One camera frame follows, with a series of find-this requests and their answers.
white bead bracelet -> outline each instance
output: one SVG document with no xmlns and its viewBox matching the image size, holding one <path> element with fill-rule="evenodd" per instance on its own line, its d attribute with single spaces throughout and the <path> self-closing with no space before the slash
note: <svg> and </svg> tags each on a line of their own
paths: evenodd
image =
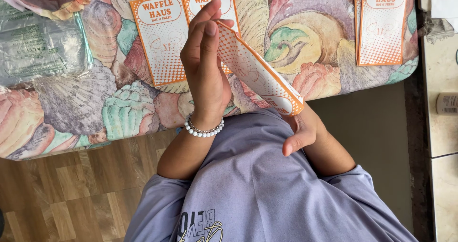
<svg viewBox="0 0 458 242">
<path fill-rule="evenodd" d="M 221 118 L 221 122 L 218 126 L 210 130 L 202 131 L 197 129 L 194 125 L 192 125 L 191 116 L 192 112 L 189 113 L 189 115 L 185 119 L 185 129 L 195 137 L 212 137 L 215 134 L 218 134 L 224 127 L 224 120 Z"/>
</svg>

laminate flooring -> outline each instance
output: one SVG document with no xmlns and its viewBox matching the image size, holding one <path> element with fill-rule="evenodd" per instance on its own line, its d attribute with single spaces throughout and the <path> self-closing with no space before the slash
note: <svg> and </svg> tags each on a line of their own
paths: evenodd
<svg viewBox="0 0 458 242">
<path fill-rule="evenodd" d="M 168 130 L 28 161 L 0 158 L 0 242 L 122 242 Z"/>
</svg>

beaded bracelet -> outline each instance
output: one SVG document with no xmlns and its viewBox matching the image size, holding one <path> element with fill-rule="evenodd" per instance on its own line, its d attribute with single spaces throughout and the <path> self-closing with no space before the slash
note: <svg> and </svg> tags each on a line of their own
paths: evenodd
<svg viewBox="0 0 458 242">
<path fill-rule="evenodd" d="M 215 134 L 218 134 L 224 127 L 224 120 L 221 118 L 221 122 L 218 126 L 210 130 L 202 131 L 197 129 L 194 125 L 192 125 L 191 116 L 192 112 L 189 113 L 189 115 L 185 119 L 185 129 L 195 137 L 212 137 Z"/>
</svg>

white bottle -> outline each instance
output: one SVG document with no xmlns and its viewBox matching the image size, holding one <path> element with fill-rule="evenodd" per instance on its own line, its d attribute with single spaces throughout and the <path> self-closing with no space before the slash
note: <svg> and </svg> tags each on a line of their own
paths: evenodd
<svg viewBox="0 0 458 242">
<path fill-rule="evenodd" d="M 440 93 L 436 110 L 439 115 L 458 116 L 458 93 Z"/>
</svg>

floral tablecloth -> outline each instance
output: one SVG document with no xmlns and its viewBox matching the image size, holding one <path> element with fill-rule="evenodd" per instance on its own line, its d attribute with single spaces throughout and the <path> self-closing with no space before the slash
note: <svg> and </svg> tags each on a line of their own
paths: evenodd
<svg viewBox="0 0 458 242">
<path fill-rule="evenodd" d="M 194 106 L 187 83 L 151 87 L 131 0 L 82 11 L 95 67 L 41 78 L 0 95 L 0 157 L 23 160 L 176 128 Z M 398 82 L 418 64 L 414 0 L 407 0 L 403 64 L 357 67 L 353 0 L 235 0 L 241 36 L 306 100 Z M 269 107 L 232 74 L 225 115 Z"/>
</svg>

